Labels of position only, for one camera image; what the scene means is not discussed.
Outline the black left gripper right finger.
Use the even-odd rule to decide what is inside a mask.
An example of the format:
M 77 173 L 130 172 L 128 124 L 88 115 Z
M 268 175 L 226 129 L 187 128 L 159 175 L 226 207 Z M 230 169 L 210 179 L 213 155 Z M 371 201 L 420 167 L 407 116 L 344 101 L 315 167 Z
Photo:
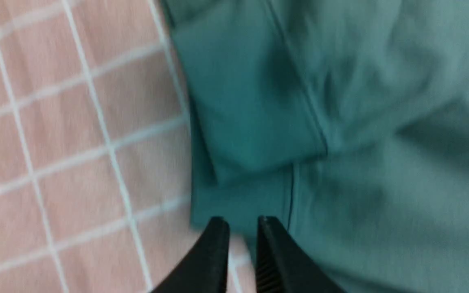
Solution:
M 258 218 L 258 293 L 343 293 L 297 245 L 276 217 Z

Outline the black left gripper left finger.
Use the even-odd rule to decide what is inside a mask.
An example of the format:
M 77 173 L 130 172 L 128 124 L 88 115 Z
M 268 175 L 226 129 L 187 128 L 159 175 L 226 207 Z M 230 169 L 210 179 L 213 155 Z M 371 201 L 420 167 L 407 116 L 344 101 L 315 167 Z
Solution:
M 228 286 L 230 228 L 212 217 L 194 246 L 154 293 L 225 293 Z

